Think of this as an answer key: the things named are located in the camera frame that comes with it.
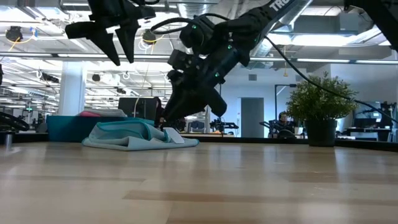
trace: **door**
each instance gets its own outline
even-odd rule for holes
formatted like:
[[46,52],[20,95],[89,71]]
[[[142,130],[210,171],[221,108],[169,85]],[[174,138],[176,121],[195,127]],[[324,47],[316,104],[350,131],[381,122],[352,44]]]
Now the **door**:
[[264,127],[259,124],[262,121],[264,121],[264,99],[242,98],[241,100],[242,138],[263,138]]

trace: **wooden table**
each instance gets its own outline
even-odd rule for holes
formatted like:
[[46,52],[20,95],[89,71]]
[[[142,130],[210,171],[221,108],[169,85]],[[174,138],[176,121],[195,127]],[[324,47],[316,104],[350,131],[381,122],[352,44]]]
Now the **wooden table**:
[[0,149],[4,224],[395,224],[398,154],[207,144]]
[[235,138],[233,134],[202,134],[202,133],[181,133],[182,137],[214,137],[214,138]]

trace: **black cable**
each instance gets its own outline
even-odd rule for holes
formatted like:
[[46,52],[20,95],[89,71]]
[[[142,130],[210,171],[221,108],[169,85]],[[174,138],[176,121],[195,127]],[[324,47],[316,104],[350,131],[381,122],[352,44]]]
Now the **black cable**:
[[219,15],[219,14],[215,14],[215,13],[204,13],[203,16],[213,16],[213,17],[217,17],[217,18],[220,18],[220,19],[224,19],[225,21],[229,20],[229,18],[227,18],[225,16],[222,16],[222,15]]
[[3,112],[0,112],[0,124],[6,124],[18,131],[28,131],[30,129],[29,124],[27,124],[23,119],[14,117]]
[[159,3],[159,2],[160,2],[160,0],[155,0],[155,1],[145,1],[145,4],[147,4],[148,6],[150,6],[150,5],[157,4],[157,3]]
[[201,24],[199,22],[194,21],[193,19],[187,19],[187,18],[170,18],[170,19],[166,19],[165,21],[162,21],[162,22],[152,26],[150,28],[150,31],[152,33],[154,33],[155,35],[164,35],[164,34],[171,34],[171,33],[183,30],[183,27],[181,27],[181,28],[170,29],[170,30],[165,30],[165,31],[156,31],[156,29],[161,28],[162,26],[165,26],[165,25],[169,25],[169,24],[174,23],[174,22],[186,22],[188,24],[196,25],[204,33],[204,30],[203,30],[203,28],[202,28],[202,26],[201,26]]
[[328,9],[323,16],[325,16],[326,14],[328,14],[328,12],[330,12],[334,7],[337,7],[341,10],[341,12],[344,12],[344,10],[342,8],[340,8],[340,6],[332,6],[330,9]]
[[333,94],[333,95],[339,96],[339,97],[344,98],[344,99],[346,99],[346,100],[352,100],[352,101],[354,101],[355,103],[359,103],[359,104],[368,106],[368,107],[374,109],[375,111],[379,112],[380,114],[383,114],[384,116],[386,116],[387,118],[391,119],[393,122],[395,122],[395,123],[398,124],[398,121],[397,121],[396,119],[391,118],[388,114],[386,114],[386,113],[383,112],[382,110],[377,109],[377,108],[375,108],[374,106],[372,106],[372,105],[370,105],[370,104],[368,104],[368,103],[365,103],[365,102],[362,102],[362,101],[359,101],[359,100],[355,100],[355,99],[352,99],[352,98],[347,97],[347,96],[340,95],[340,94],[338,94],[338,93],[335,93],[334,91],[328,90],[328,89],[326,89],[326,88],[324,88],[324,87],[318,85],[317,83],[311,81],[311,80],[310,80],[309,78],[307,78],[302,72],[300,72],[300,70],[299,70],[299,69],[286,57],[286,55],[278,48],[278,46],[276,46],[276,44],[273,43],[273,41],[270,40],[270,38],[268,38],[267,36],[265,36],[265,39],[267,39],[267,40],[271,43],[271,45],[276,49],[276,51],[278,51],[278,53],[280,54],[280,56],[282,56],[282,58],[284,58],[284,59],[286,60],[286,62],[293,68],[293,70],[295,70],[305,81],[309,82],[309,84],[315,85],[316,87],[320,88],[321,90],[323,90],[323,91],[325,91],[325,92],[327,92],[327,93],[331,93],[331,94]]
[[223,129],[223,131],[221,132],[221,137],[223,138],[224,137],[224,131],[225,131],[224,125],[223,125],[223,121],[221,120],[221,117],[218,117],[218,119],[220,119],[221,127]]

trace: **green leaves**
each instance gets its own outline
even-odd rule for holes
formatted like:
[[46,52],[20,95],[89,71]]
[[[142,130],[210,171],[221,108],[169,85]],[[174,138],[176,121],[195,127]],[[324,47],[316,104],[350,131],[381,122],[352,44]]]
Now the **green leaves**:
[[[323,78],[309,76],[309,79],[323,88],[349,98],[357,94],[349,89],[348,83],[339,80],[338,77],[327,78],[327,76],[328,72],[325,72]],[[344,118],[357,107],[355,102],[327,93],[307,81],[297,85],[286,105],[287,114],[301,121]]]

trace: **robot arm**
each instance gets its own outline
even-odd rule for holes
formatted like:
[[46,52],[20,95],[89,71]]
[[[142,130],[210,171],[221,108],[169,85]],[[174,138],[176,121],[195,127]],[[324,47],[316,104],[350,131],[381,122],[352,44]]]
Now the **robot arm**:
[[147,5],[158,3],[159,0],[88,0],[91,8],[90,22],[76,22],[66,26],[65,32],[69,39],[86,37],[99,47],[113,63],[120,65],[119,55],[113,44],[113,34],[106,29],[116,29],[120,44],[130,63],[134,61],[134,39],[140,25],[139,19],[155,17],[155,10]]
[[[173,66],[168,77],[173,93],[164,110],[166,120],[197,113],[209,105],[211,111],[222,116],[227,108],[215,90],[217,84],[240,62],[247,66],[250,51],[263,40],[275,22],[297,5],[297,0],[271,0],[251,9],[237,19],[214,25],[204,14],[194,18],[196,25],[187,25],[180,33],[183,44],[192,48],[193,55],[174,50],[168,63]],[[345,8],[361,7],[369,13],[394,49],[398,49],[397,3],[394,0],[346,0]]]
[[398,2],[395,0],[345,0],[345,10],[350,7],[364,9],[386,36],[394,50],[398,50]]

